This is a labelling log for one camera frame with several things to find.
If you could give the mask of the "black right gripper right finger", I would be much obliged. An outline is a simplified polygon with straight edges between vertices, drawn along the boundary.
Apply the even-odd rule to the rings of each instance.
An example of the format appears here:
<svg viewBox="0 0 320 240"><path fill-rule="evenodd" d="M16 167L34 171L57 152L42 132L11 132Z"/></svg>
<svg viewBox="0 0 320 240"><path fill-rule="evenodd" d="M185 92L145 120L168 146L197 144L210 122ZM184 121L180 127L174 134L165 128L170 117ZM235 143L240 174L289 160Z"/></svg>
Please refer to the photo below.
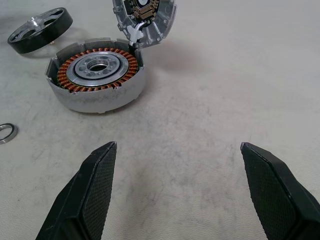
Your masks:
<svg viewBox="0 0 320 240"><path fill-rule="evenodd" d="M320 204L271 152L242 142L250 197L269 240L318 240Z"/></svg>

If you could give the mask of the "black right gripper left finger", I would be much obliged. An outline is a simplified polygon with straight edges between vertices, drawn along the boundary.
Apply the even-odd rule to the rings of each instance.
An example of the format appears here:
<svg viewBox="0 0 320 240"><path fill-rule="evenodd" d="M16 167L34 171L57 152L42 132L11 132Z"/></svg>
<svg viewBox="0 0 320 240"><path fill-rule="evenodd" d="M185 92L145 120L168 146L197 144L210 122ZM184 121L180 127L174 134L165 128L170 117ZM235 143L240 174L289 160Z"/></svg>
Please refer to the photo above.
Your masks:
<svg viewBox="0 0 320 240"><path fill-rule="evenodd" d="M111 201L117 143L95 149L57 195L36 239L100 240Z"/></svg>

